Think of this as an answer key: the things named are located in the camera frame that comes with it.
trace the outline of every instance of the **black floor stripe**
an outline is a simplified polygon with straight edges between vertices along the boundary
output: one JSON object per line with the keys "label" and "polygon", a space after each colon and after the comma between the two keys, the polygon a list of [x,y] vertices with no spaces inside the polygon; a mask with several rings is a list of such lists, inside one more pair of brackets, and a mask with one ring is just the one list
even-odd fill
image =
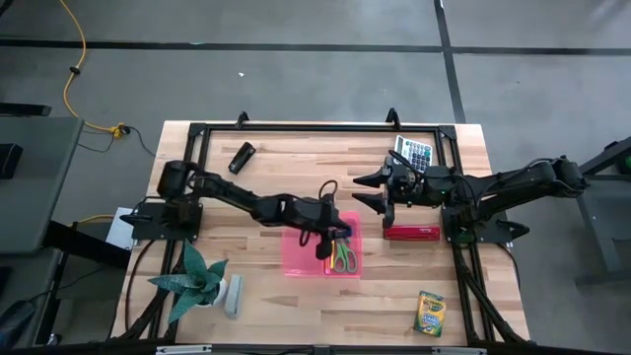
{"label": "black floor stripe", "polygon": [[[0,38],[0,46],[37,48],[81,48],[78,40]],[[323,52],[386,52],[386,53],[440,53],[439,45],[388,45],[388,44],[284,44],[284,43],[195,43],[195,42],[141,42],[141,41],[89,41],[90,49],[142,49],[142,50],[252,50],[252,51],[323,51]]]}
{"label": "black floor stripe", "polygon": [[464,117],[464,107],[462,105],[462,97],[460,96],[460,88],[457,85],[456,65],[454,64],[454,54],[452,53],[452,43],[450,34],[447,29],[447,20],[445,19],[445,11],[441,0],[434,0],[434,8],[436,9],[436,20],[438,21],[438,31],[441,36],[441,44],[443,45],[443,56],[445,58],[445,70],[447,71],[447,83],[450,88],[450,96],[452,97],[452,108],[454,109],[454,119],[456,123],[466,123]]}
{"label": "black floor stripe", "polygon": [[453,46],[455,54],[629,56],[631,48],[549,48]]}

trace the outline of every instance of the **green and yellow box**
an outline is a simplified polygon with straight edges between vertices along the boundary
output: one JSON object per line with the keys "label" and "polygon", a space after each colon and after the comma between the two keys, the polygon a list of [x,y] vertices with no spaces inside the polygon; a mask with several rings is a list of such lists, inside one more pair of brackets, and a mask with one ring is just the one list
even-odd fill
{"label": "green and yellow box", "polygon": [[426,334],[441,336],[447,305],[443,296],[421,291],[418,295],[418,312],[414,329]]}

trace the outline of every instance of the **potted plant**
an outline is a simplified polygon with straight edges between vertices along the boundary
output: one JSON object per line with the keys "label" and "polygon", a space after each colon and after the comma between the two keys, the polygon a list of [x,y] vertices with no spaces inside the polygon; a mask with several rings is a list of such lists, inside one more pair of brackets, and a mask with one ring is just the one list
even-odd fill
{"label": "potted plant", "polygon": [[152,284],[179,294],[179,299],[169,314],[169,323],[179,320],[194,306],[212,307],[223,300],[227,290],[224,279],[227,263],[227,259],[215,262],[206,269],[201,253],[188,241],[184,242],[185,273],[149,279]]}

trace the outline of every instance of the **white pot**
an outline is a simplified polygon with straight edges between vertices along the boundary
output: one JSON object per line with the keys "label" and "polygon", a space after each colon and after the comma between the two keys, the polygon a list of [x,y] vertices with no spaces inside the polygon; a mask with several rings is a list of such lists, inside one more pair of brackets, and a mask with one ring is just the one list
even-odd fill
{"label": "white pot", "polygon": [[226,282],[226,279],[223,278],[221,279],[221,281],[219,281],[219,293],[217,294],[217,298],[215,299],[215,301],[213,303],[209,303],[208,305],[195,305],[195,306],[199,308],[215,307],[224,301],[224,297],[226,297],[227,292],[228,292],[228,282]]}

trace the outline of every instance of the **yellow cable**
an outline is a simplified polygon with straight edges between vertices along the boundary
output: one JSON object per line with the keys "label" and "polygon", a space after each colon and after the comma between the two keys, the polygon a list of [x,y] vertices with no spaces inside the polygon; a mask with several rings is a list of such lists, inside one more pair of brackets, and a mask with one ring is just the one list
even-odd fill
{"label": "yellow cable", "polygon": [[95,216],[90,216],[88,218],[84,218],[80,221],[77,221],[78,224],[82,224],[82,223],[90,223],[94,220],[99,220],[99,219],[113,219],[114,216],[113,215],[95,215]]}
{"label": "yellow cable", "polygon": [[[72,11],[70,11],[70,8],[68,7],[68,5],[66,5],[64,0],[59,0],[59,2],[64,7],[64,9],[66,9],[66,12],[68,13],[68,15],[70,15],[70,18],[72,19],[72,21],[75,23],[75,26],[77,27],[77,31],[79,31],[79,36],[81,36],[81,46],[82,46],[81,58],[79,58],[77,65],[74,66],[79,71],[81,69],[81,65],[86,59],[86,52],[88,51],[87,46],[86,46],[86,37],[83,34],[81,25],[79,25],[79,21],[77,21],[77,18],[75,17],[75,15],[72,13]],[[72,81],[75,79],[75,76],[76,74],[74,72],[71,72],[70,76],[68,77],[68,81],[66,82],[66,86],[63,88],[63,103],[66,104],[66,108],[68,108],[68,110],[70,111],[70,113],[72,113],[73,116],[79,117],[79,114],[75,112],[75,110],[70,106],[70,102],[68,101],[68,90],[70,90],[70,84],[72,84]],[[124,124],[118,123],[118,125],[112,126],[112,127],[101,127],[99,125],[86,121],[86,125],[88,127],[91,127],[99,131],[109,132],[114,136],[114,138],[120,138],[122,137],[122,129],[120,129],[120,126]]]}

